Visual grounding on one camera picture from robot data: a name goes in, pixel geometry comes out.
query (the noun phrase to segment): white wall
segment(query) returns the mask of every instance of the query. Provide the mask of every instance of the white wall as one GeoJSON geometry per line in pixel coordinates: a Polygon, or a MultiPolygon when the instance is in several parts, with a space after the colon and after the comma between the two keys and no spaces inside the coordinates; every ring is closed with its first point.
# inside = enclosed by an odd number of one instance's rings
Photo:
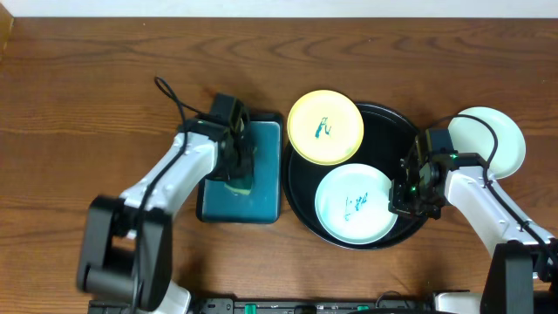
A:
{"type": "Polygon", "coordinates": [[[0,0],[0,3],[14,17],[558,17],[558,0],[0,0]]]}

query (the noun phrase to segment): green connector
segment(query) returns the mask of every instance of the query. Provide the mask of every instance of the green connector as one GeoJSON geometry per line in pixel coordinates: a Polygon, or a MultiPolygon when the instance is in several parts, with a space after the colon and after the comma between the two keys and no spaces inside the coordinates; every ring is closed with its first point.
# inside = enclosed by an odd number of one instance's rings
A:
{"type": "Polygon", "coordinates": [[[255,312],[256,312],[255,304],[246,304],[246,306],[244,306],[244,314],[255,314],[255,312]]]}

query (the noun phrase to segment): plate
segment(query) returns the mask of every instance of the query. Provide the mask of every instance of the plate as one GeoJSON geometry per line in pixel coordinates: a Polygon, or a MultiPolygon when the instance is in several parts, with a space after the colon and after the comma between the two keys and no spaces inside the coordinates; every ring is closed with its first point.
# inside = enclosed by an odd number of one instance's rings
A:
{"type": "Polygon", "coordinates": [[[343,94],[314,91],[290,109],[287,133],[304,159],[318,165],[336,165],[358,150],[364,124],[355,104],[343,94]]]}
{"type": "Polygon", "coordinates": [[[330,235],[351,244],[385,236],[397,216],[388,210],[391,181],[374,167],[347,164],[329,172],[316,191],[316,215],[330,235]]]}
{"type": "MultiPolygon", "coordinates": [[[[490,164],[496,179],[515,173],[525,160],[525,138],[520,128],[506,114],[487,107],[468,108],[459,114],[468,114],[485,121],[498,138],[498,150],[490,164]]],[[[494,140],[490,131],[479,121],[453,118],[448,127],[453,148],[460,153],[478,153],[485,160],[493,150],[494,140]]]]}

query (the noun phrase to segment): blue writing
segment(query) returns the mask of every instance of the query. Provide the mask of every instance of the blue writing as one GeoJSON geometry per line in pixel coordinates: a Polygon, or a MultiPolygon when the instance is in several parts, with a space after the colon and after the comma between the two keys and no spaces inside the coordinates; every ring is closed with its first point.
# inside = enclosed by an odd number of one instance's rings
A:
{"type": "Polygon", "coordinates": [[[352,201],[349,201],[349,197],[347,197],[345,199],[345,220],[348,222],[349,221],[349,216],[354,214],[355,212],[359,211],[363,204],[366,203],[366,200],[368,199],[368,192],[366,192],[366,194],[364,194],[364,196],[359,196],[356,200],[355,200],[355,210],[354,211],[350,211],[352,206],[349,206],[350,204],[352,204],[352,201]]]}
{"type": "Polygon", "coordinates": [[[328,117],[323,117],[322,122],[320,122],[320,125],[317,126],[317,130],[316,130],[316,138],[317,139],[320,138],[320,133],[322,132],[322,127],[323,127],[323,131],[325,132],[325,134],[330,135],[331,126],[330,126],[330,128],[328,128],[327,123],[328,123],[328,117]]]}

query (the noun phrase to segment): yellow plate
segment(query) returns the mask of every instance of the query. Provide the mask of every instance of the yellow plate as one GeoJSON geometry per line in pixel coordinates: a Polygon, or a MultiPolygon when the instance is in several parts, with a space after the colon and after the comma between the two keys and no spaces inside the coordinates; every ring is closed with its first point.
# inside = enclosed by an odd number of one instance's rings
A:
{"type": "Polygon", "coordinates": [[[309,92],[290,109],[287,133],[304,159],[318,165],[336,165],[360,147],[363,117],[357,106],[339,92],[309,92]]]}

